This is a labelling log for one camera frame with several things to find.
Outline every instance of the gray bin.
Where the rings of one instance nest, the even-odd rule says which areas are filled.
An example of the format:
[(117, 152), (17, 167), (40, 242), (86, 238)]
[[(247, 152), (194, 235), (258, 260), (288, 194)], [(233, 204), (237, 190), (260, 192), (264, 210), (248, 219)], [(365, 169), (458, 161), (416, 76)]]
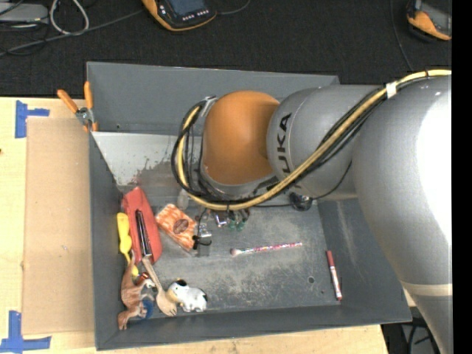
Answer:
[[(281, 101), (295, 91), (339, 80), (310, 74), (98, 62), (88, 63), (87, 79), (100, 124), (100, 132), (89, 140), (98, 350), (411, 321), (403, 289), (357, 200), (350, 199), (319, 201), (305, 212), (289, 206), (253, 207), (242, 232), (209, 224), (213, 237), (208, 257), (184, 252), (161, 232), (163, 252), (154, 267), (164, 288), (176, 277), (184, 278), (208, 293), (208, 309), (203, 313), (179, 309), (170, 318), (154, 306), (150, 319), (129, 322), (127, 330), (118, 330), (117, 314), (124, 309), (119, 289), (125, 260), (119, 253), (116, 214), (131, 186), (117, 182), (114, 171), (126, 168), (130, 156), (139, 156), (139, 150), (129, 145), (134, 135), (175, 136), (188, 109), (210, 95), (253, 89)], [(107, 133), (111, 144), (104, 149), (97, 138)], [(130, 155), (133, 150), (138, 153)], [(151, 164), (145, 169), (150, 177), (142, 180), (155, 179), (153, 171), (157, 178), (168, 176), (169, 169)], [(140, 185), (155, 212), (175, 203), (177, 197), (172, 182), (166, 184), (171, 187), (159, 185), (146, 181)], [(186, 212), (190, 215), (197, 208), (191, 203)], [(301, 241), (302, 247), (239, 257), (229, 254), (231, 247), (288, 241)], [(334, 254), (343, 292), (340, 302), (331, 283), (326, 249)]]

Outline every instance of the orange device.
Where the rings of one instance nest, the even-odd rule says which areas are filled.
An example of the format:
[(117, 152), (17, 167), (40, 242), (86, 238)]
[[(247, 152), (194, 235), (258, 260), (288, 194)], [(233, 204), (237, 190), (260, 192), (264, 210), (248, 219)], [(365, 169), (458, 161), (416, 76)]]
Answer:
[(427, 38), (443, 41), (452, 39), (452, 16), (422, 0), (411, 0), (406, 6), (406, 18), (411, 26)]
[(205, 0), (141, 0), (149, 13), (167, 30), (195, 29), (216, 17)]

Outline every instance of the orange object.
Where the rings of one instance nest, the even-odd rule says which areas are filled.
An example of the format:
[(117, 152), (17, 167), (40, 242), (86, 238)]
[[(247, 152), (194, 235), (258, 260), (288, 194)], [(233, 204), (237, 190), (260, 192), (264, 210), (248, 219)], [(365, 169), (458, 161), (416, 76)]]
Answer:
[(195, 241), (195, 221), (174, 204), (168, 204), (156, 216), (158, 227), (183, 249), (189, 251)]
[(63, 89), (58, 89), (58, 97), (66, 104), (72, 113), (76, 114), (79, 111), (77, 104)]
[(233, 91), (222, 96), (205, 120), (202, 163), (208, 176), (239, 185), (269, 176), (266, 136), (279, 102), (260, 91)]
[(94, 118), (94, 101), (91, 95), (90, 82), (86, 81), (83, 85), (83, 93), (86, 99), (86, 108), (79, 109), (74, 100), (64, 89), (58, 89), (58, 97), (66, 104), (69, 110), (82, 122), (83, 130), (88, 133), (90, 130), (98, 131), (98, 122)]
[(150, 261), (154, 264), (161, 257), (161, 236), (159, 234), (156, 219), (154, 218), (153, 210), (150, 207), (144, 191), (140, 187), (135, 187), (130, 192), (127, 192), (122, 199), (122, 209), (128, 216), (130, 223), (130, 236), (132, 241), (131, 248), (136, 255), (136, 263), (139, 263), (142, 259), (141, 242), (136, 223), (136, 211), (140, 210), (142, 212), (147, 240), (152, 253)]

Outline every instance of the pen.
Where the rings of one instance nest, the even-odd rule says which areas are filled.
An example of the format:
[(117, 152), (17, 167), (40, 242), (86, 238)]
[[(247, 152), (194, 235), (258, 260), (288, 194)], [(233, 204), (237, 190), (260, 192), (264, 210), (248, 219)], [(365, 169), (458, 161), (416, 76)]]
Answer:
[(336, 273), (336, 267), (334, 266), (333, 253), (326, 251), (327, 264), (330, 266), (331, 279), (333, 280), (334, 291), (336, 292), (337, 300), (342, 299), (341, 289), (339, 288), (338, 274)]

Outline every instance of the cardboard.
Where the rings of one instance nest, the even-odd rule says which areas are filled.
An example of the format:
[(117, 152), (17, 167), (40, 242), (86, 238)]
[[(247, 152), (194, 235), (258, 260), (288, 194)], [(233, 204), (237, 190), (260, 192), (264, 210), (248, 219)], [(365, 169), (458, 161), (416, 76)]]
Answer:
[(23, 334), (93, 330), (88, 135), (28, 119)]

